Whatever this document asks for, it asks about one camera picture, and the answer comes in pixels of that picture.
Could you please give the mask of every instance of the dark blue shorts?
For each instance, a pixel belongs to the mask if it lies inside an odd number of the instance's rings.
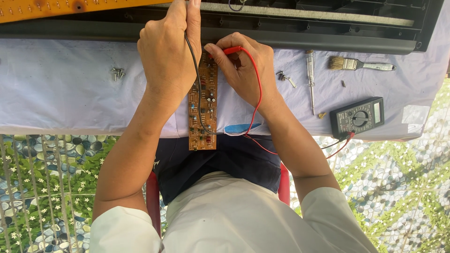
[[[271,136],[251,136],[267,150],[276,153]],[[164,204],[192,186],[202,176],[223,171],[246,179],[273,192],[280,183],[278,155],[271,154],[243,136],[217,135],[216,150],[188,150],[188,137],[159,139],[153,171]]]

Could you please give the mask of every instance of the red plastic chair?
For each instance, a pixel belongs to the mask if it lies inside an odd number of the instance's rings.
[[[281,167],[280,186],[278,188],[278,198],[289,205],[290,192],[289,192],[289,172],[283,163]],[[148,215],[152,219],[153,227],[161,237],[161,213],[159,210],[159,186],[156,179],[156,174],[152,171],[147,179],[147,211]]]

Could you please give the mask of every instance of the brown circuit board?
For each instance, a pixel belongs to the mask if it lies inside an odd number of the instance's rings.
[[[188,93],[189,114],[189,150],[216,149],[217,126],[217,64],[209,58],[207,52],[202,52],[200,65],[200,84],[196,81]],[[198,90],[200,89],[200,108],[198,107]]]

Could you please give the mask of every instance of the mosaic tile floor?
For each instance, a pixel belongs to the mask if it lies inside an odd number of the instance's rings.
[[[450,252],[449,104],[445,79],[421,138],[351,140],[329,159],[357,221],[380,252]],[[315,139],[323,147],[334,142]],[[88,253],[96,179],[116,140],[0,135],[0,252]],[[166,208],[161,203],[163,233]],[[291,208],[301,215],[292,181]]]

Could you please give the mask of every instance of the brush handle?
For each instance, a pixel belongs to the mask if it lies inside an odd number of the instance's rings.
[[[389,63],[364,63],[363,68],[371,68],[381,71],[392,71],[397,69],[395,65]]]

